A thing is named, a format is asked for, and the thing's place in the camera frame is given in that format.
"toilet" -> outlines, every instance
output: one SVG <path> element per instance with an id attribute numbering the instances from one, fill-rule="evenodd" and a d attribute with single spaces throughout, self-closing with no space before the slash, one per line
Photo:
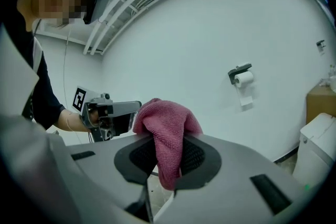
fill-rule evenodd
<path id="1" fill-rule="evenodd" d="M 313 187 L 327 177 L 336 160 L 336 118 L 321 113 L 301 129 L 293 177 Z"/>

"toilet lid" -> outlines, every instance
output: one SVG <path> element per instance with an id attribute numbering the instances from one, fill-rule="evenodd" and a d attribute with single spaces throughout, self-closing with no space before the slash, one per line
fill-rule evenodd
<path id="1" fill-rule="evenodd" d="M 336 118 L 321 113 L 301 129 L 301 134 L 336 161 Z"/>

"sleeve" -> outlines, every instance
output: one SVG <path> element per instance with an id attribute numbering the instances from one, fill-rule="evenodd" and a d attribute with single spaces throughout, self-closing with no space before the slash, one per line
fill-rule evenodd
<path id="1" fill-rule="evenodd" d="M 33 93 L 33 114 L 36 122 L 48 129 L 58 121 L 65 107 L 59 103 L 52 91 L 44 54 L 42 54 L 37 75 L 39 80 Z"/>

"black shirt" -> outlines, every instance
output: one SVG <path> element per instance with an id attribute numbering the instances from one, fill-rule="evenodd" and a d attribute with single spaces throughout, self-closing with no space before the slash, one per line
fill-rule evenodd
<path id="1" fill-rule="evenodd" d="M 17 0 L 6 1 L 3 23 L 18 51 L 33 67 L 33 33 L 26 31 L 25 19 L 17 10 L 16 4 Z M 44 54 L 42 54 L 37 75 L 39 80 L 33 96 L 27 101 L 22 116 L 27 119 L 34 117 L 36 122 L 48 129 L 57 122 L 61 111 L 65 108 L 59 103 L 52 91 Z"/>

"pink towel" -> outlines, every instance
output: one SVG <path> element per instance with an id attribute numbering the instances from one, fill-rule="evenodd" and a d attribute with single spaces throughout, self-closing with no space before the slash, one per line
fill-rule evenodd
<path id="1" fill-rule="evenodd" d="M 154 136 L 160 183 L 173 190 L 180 176 L 183 134 L 202 134 L 202 128 L 189 109 L 154 98 L 140 108 L 133 127 L 136 134 L 147 130 Z"/>

